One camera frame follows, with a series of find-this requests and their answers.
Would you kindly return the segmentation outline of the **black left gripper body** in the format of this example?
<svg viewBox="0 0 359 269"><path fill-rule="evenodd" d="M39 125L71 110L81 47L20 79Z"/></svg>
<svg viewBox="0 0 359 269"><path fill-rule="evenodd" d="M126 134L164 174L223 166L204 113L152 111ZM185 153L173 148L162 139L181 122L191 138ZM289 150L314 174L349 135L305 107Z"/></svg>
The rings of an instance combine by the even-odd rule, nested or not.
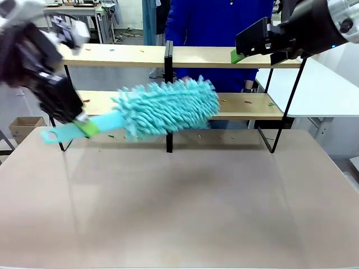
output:
<svg viewBox="0 0 359 269"><path fill-rule="evenodd" d="M1 83L26 86L38 73L56 71L62 56L35 24L1 30Z"/></svg>

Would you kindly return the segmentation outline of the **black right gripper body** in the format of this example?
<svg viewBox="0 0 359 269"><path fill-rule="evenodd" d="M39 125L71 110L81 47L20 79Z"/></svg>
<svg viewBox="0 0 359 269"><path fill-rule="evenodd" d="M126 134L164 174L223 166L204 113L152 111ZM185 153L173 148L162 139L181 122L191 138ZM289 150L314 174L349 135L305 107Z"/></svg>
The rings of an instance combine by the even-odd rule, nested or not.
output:
<svg viewBox="0 0 359 269"><path fill-rule="evenodd" d="M296 57L312 55L341 46L348 41L337 30L327 1L298 1L288 20L288 35L294 39Z"/></svg>

